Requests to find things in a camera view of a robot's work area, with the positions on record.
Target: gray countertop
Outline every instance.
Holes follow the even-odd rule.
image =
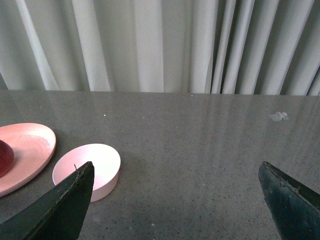
[[[273,121],[275,112],[290,119]],[[280,239],[262,161],[320,193],[318,97],[0,90],[0,127],[16,123],[50,127],[56,150],[0,198],[0,223],[54,187],[64,154],[91,143],[115,148],[121,172],[90,204],[80,240]]]

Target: pink bowl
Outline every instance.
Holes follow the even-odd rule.
[[[56,163],[52,180],[57,185],[88,161],[91,161],[94,166],[91,202],[95,202],[107,196],[118,181],[121,160],[113,147],[94,143],[69,151]]]

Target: pink plate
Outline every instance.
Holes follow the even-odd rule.
[[[13,149],[13,168],[0,177],[0,197],[22,187],[48,164],[56,147],[55,133],[37,123],[0,127],[0,139]]]

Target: pink dish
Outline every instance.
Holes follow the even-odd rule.
[[[94,166],[91,202],[95,202],[107,196],[118,181],[121,160],[113,147],[94,143],[69,151],[56,163],[52,172],[52,180],[57,185],[76,171],[76,168],[88,161],[92,162]]]
[[[40,173],[51,159],[55,133],[38,123],[19,123],[0,127],[0,139],[14,152],[12,169],[0,178],[0,197],[22,187]]]

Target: curtain fold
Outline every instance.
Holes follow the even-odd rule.
[[[319,95],[317,0],[2,0],[0,89]]]

